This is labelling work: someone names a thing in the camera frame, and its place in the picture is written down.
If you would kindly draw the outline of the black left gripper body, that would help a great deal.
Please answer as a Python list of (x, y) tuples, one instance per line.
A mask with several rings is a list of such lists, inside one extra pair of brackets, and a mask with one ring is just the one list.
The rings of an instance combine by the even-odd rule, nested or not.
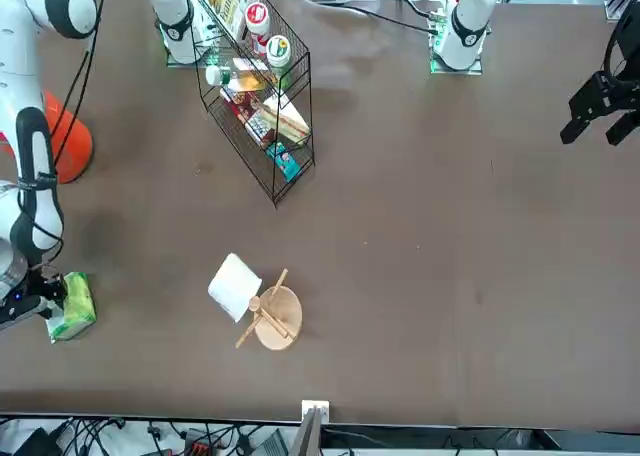
[[(620, 61), (611, 69), (614, 50)], [(604, 54), (603, 81), (611, 89), (629, 89), (639, 85), (639, 11), (630, 10), (616, 24)]]

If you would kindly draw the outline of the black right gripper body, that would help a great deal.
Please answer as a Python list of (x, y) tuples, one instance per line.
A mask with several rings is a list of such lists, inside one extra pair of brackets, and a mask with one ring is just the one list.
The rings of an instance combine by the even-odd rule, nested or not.
[(46, 320), (61, 316), (66, 297), (61, 273), (47, 278), (40, 270), (28, 271), (1, 301), (1, 326), (9, 327), (34, 315)]

